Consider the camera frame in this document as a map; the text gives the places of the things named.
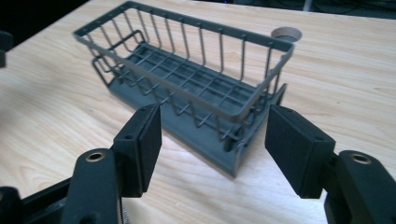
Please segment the wooden tabletop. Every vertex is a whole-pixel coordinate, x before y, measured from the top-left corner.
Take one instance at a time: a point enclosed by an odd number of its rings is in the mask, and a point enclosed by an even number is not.
[[[283,69],[290,107],[337,141],[379,159],[396,178],[396,21],[195,1],[141,1],[269,35],[299,29]],[[0,186],[22,197],[73,172],[83,152],[110,147],[134,110],[112,96],[72,32],[121,0],[90,1],[7,53],[0,69]],[[148,193],[124,200],[133,223],[326,223],[320,200],[302,200],[258,132],[237,178],[163,132]]]

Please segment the basket wire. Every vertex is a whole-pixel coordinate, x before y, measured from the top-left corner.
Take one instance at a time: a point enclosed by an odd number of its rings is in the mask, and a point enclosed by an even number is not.
[[[280,103],[286,86],[278,87],[279,76],[293,50],[288,42],[136,2],[74,35],[110,91],[132,106],[161,105],[163,127],[230,175],[269,105]]]

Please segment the gray wire basket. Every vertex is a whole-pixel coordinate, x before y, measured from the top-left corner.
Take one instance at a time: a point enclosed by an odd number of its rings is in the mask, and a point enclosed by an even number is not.
[[[289,42],[126,2],[74,32],[109,90],[232,176],[286,85]]]

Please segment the screw hole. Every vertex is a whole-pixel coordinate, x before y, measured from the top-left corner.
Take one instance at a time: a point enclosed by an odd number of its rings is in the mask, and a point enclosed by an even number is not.
[[[353,161],[361,163],[361,164],[367,165],[367,164],[371,163],[371,160],[369,158],[367,158],[361,154],[352,154],[351,157],[352,157]]]
[[[90,162],[94,161],[100,161],[105,157],[105,153],[103,152],[93,152],[91,155],[89,155],[86,160]]]

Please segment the wood grain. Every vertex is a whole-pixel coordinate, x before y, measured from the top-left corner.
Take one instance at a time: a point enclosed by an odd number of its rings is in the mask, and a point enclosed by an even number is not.
[[[396,21],[195,1],[144,1],[265,35],[298,28],[283,69],[284,106],[396,177]],[[94,73],[71,33],[121,3],[91,1],[7,54],[0,70],[0,186],[26,197],[73,172],[78,155],[110,147],[134,110]],[[124,200],[133,223],[325,223],[323,197],[296,196],[264,148],[265,128],[231,179],[163,133],[148,193]]]

